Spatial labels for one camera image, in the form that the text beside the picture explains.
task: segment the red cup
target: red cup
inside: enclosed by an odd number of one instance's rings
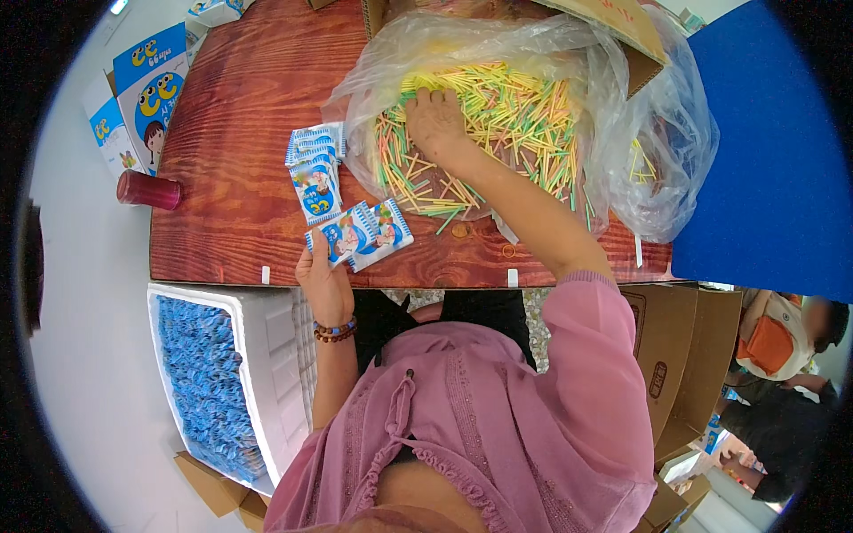
[[[115,195],[122,204],[144,204],[173,211],[181,203],[181,184],[128,170],[121,173]]]

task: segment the red wood grain tabletop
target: red wood grain tabletop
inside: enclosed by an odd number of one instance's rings
[[[211,30],[160,161],[160,176],[181,182],[184,199],[175,211],[153,209],[152,279],[259,285],[269,266],[271,285],[296,285],[307,227],[284,166],[287,140],[294,128],[320,124],[320,106],[366,43],[358,0],[319,11],[258,0],[241,20]],[[344,207],[377,202],[340,170]],[[507,269],[519,271],[520,287],[555,283],[523,245],[507,246],[490,218],[453,222],[441,235],[440,220],[406,221],[414,244],[351,275],[354,287],[506,287]],[[600,243],[618,281],[672,279],[670,245],[643,243],[638,269],[634,236],[612,217]]]

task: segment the plastic bag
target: plastic bag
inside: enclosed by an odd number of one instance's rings
[[[643,240],[666,243],[693,216],[720,130],[687,40],[662,11],[643,8],[670,64],[628,100],[621,125],[611,129],[610,156],[604,159],[607,197],[628,229]]]
[[[322,107],[323,121],[345,121],[344,162],[368,192],[387,198],[374,174],[378,160],[374,124],[379,113],[397,103],[403,78],[410,72],[493,61],[537,78],[571,80],[573,100],[588,112],[582,116],[586,132],[581,125],[577,135],[583,136],[578,141],[583,148],[585,193],[595,210],[590,225],[600,235],[607,226],[606,185],[596,174],[602,164],[589,161],[593,131],[607,136],[606,128],[617,123],[624,110],[628,67],[616,41],[568,14],[530,23],[405,14],[367,44],[355,68]]]

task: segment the blue board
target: blue board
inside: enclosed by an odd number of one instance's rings
[[[720,126],[672,274],[853,302],[853,193],[806,58],[763,2],[689,41]]]

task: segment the pink sleeve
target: pink sleeve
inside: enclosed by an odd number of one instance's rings
[[[652,425],[627,300],[606,277],[574,272],[549,294],[543,319],[551,341],[537,387],[566,439],[597,472],[653,483]]]
[[[267,513],[264,516],[264,531],[269,528],[284,514],[293,497],[296,495],[296,490],[299,488],[299,480],[305,473],[305,469],[311,462],[311,458],[317,449],[317,441],[320,440],[322,429],[312,432],[305,442],[302,443],[302,448],[293,458],[293,462],[284,472],[281,481],[278,482],[276,491],[272,493],[272,500],[267,506]]]

